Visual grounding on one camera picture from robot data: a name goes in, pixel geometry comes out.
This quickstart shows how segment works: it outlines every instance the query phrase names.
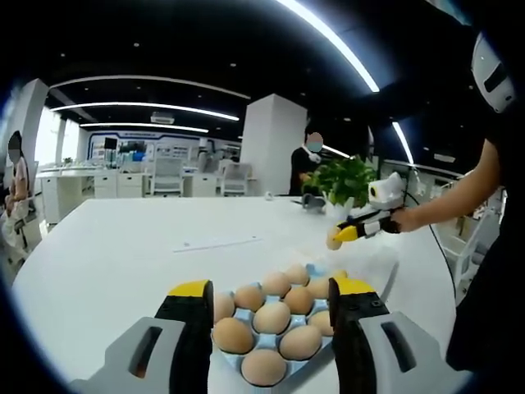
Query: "egg tray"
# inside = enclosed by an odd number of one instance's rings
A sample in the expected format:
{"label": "egg tray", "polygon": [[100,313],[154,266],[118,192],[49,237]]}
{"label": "egg tray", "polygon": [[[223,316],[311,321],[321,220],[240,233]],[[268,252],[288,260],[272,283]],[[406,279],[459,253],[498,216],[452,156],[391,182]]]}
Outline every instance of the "egg tray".
{"label": "egg tray", "polygon": [[[306,269],[308,272],[308,275],[310,276],[310,281],[313,279],[317,279],[319,277],[325,277],[326,272],[321,270],[318,267],[315,267],[313,264],[307,264]],[[258,286],[259,289],[261,288],[261,284],[259,282],[255,282],[251,284],[252,286]],[[292,284],[292,287],[301,287],[301,285],[294,285]],[[233,297],[234,292],[229,292],[230,296]],[[264,305],[279,302],[282,298],[280,298],[278,295],[267,295]],[[288,327],[284,332],[281,334],[263,334],[255,331],[255,328],[253,328],[253,317],[255,316],[255,313],[252,312],[249,309],[242,309],[242,308],[236,308],[235,314],[233,315],[234,318],[237,318],[238,320],[245,323],[251,330],[255,345],[251,351],[258,350],[258,349],[268,349],[268,350],[274,350],[277,353],[281,354],[279,352],[279,345],[281,344],[281,340],[284,335],[286,335],[288,332],[293,330],[294,328],[305,326],[308,324],[308,319],[313,316],[314,314],[318,312],[322,312],[323,310],[328,310],[328,301],[323,299],[315,299],[313,302],[312,310],[310,310],[309,314],[292,314],[290,317],[290,323],[288,324]],[[279,388],[279,386],[283,385],[285,381],[287,381],[292,375],[295,375],[298,373],[306,364],[309,363],[315,363],[318,356],[323,353],[324,351],[331,350],[327,349],[328,345],[331,344],[332,337],[322,337],[321,341],[321,347],[316,352],[315,355],[310,357],[308,360],[303,361],[295,361],[295,360],[287,360],[283,357],[283,360],[286,362],[286,373],[283,379],[271,387],[259,387],[254,386],[253,384],[247,382],[253,389],[252,392],[260,393],[260,394],[268,394],[272,392],[272,390],[275,390]],[[249,355],[250,352],[244,354],[244,355],[235,355],[231,353],[227,353],[225,351],[220,350],[220,352],[226,357],[226,360],[228,363],[237,371],[240,373],[241,376],[241,365],[244,361],[244,358]]]}

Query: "white chair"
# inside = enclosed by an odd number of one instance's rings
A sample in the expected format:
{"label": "white chair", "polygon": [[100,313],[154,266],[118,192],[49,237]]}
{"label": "white chair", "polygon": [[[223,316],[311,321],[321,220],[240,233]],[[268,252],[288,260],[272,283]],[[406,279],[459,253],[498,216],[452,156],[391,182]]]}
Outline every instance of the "white chair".
{"label": "white chair", "polygon": [[226,167],[228,167],[229,164],[233,163],[233,160],[231,160],[230,158],[223,158],[220,162],[219,162],[219,170],[217,172],[218,176],[223,176],[224,175],[224,171],[226,170]]}
{"label": "white chair", "polygon": [[153,171],[153,193],[178,193],[184,192],[184,160],[181,158],[158,158],[155,160]]}
{"label": "white chair", "polygon": [[221,195],[247,195],[250,170],[246,163],[228,163],[221,181]]}
{"label": "white chair", "polygon": [[471,279],[477,271],[483,258],[483,252],[491,247],[500,234],[500,217],[487,208],[480,218],[476,229],[470,238],[464,241],[457,236],[448,239],[448,245],[443,248],[447,256],[447,263],[452,272],[454,286],[459,288],[463,280]]}

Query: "face mask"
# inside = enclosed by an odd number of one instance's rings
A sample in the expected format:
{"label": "face mask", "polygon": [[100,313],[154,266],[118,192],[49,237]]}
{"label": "face mask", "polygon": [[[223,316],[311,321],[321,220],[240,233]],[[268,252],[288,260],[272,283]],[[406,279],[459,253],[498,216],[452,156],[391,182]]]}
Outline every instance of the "face mask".
{"label": "face mask", "polygon": [[306,147],[308,148],[310,152],[319,152],[321,151],[322,143],[321,142],[308,142],[306,144]]}
{"label": "face mask", "polygon": [[13,163],[16,163],[18,162],[18,159],[20,158],[20,152],[16,149],[9,149],[7,151],[7,154],[9,154],[9,159],[13,162]]}

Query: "egg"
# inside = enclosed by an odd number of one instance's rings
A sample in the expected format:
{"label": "egg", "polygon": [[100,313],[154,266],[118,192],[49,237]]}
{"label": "egg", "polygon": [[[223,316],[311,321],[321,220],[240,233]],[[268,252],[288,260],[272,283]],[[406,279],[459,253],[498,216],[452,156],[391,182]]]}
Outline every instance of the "egg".
{"label": "egg", "polygon": [[278,384],[286,375],[286,362],[276,351],[259,349],[244,358],[240,371],[248,383],[270,387]]}
{"label": "egg", "polygon": [[319,277],[318,279],[313,279],[310,281],[306,288],[310,291],[313,298],[321,298],[326,300],[328,298],[328,289],[330,283],[328,282],[327,277]]}
{"label": "egg", "polygon": [[288,291],[285,304],[289,306],[292,314],[308,314],[312,309],[313,296],[306,287],[294,287]]}
{"label": "egg", "polygon": [[264,334],[280,334],[290,322],[290,308],[283,302],[264,305],[253,317],[253,328]]}
{"label": "egg", "polygon": [[308,283],[308,279],[310,278],[308,271],[301,264],[292,265],[286,270],[285,275],[288,277],[288,279],[290,279],[290,282],[294,283],[295,285],[303,286]]}
{"label": "egg", "polygon": [[340,228],[334,227],[330,229],[328,232],[328,236],[326,237],[326,247],[330,250],[338,250],[343,243],[341,241],[334,240],[334,236],[339,234],[341,231]]}
{"label": "egg", "polygon": [[249,285],[237,289],[233,300],[238,308],[256,312],[264,304],[264,295],[257,286]]}
{"label": "egg", "polygon": [[262,281],[262,292],[268,296],[284,297],[290,288],[290,279],[284,273],[271,273]]}
{"label": "egg", "polygon": [[243,355],[253,349],[253,335],[236,318],[224,318],[213,329],[213,340],[222,351]]}
{"label": "egg", "polygon": [[330,277],[348,277],[348,273],[344,269],[336,269]]}
{"label": "egg", "polygon": [[321,331],[314,326],[300,326],[283,336],[279,351],[288,360],[307,360],[321,347]]}
{"label": "egg", "polygon": [[213,322],[223,318],[230,318],[235,312],[235,303],[231,295],[216,293],[213,297]]}
{"label": "egg", "polygon": [[310,317],[308,319],[308,325],[319,328],[319,330],[321,330],[321,334],[324,337],[334,336],[334,329],[330,325],[330,312],[327,310],[317,312],[312,317]]}

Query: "person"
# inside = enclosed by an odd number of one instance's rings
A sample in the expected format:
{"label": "person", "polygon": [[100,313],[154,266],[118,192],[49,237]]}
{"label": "person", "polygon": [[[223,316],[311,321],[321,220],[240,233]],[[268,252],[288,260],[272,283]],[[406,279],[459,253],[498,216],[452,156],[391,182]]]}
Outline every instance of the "person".
{"label": "person", "polygon": [[19,131],[15,131],[9,139],[8,145],[9,159],[13,163],[13,176],[9,195],[5,198],[6,210],[0,217],[2,226],[2,238],[7,247],[11,261],[18,263],[27,258],[27,252],[21,244],[20,237],[16,234],[15,224],[25,218],[29,212],[30,195],[29,173],[24,153],[22,152],[22,136]]}
{"label": "person", "polygon": [[[477,59],[484,61],[480,66]],[[447,362],[456,370],[483,371],[506,360],[515,346],[516,327],[497,316],[511,318],[512,300],[517,288],[513,272],[519,268],[511,251],[511,231],[518,227],[518,207],[514,194],[518,178],[511,173],[518,147],[509,134],[516,129],[521,104],[516,98],[512,80],[502,74],[502,63],[487,41],[480,36],[474,50],[472,72],[484,99],[496,112],[499,127],[489,130],[481,157],[473,171],[456,186],[431,202],[405,208],[392,214],[401,231],[414,231],[432,223],[445,222],[473,212],[502,185],[508,193],[500,235],[484,258],[472,280],[467,295],[456,310],[454,330],[447,350]]]}
{"label": "person", "polygon": [[304,135],[304,143],[301,144],[293,153],[292,173],[290,177],[290,195],[302,195],[303,183],[310,179],[309,172],[314,172],[319,163],[321,156],[317,152],[321,151],[322,137],[312,128],[307,127]]}

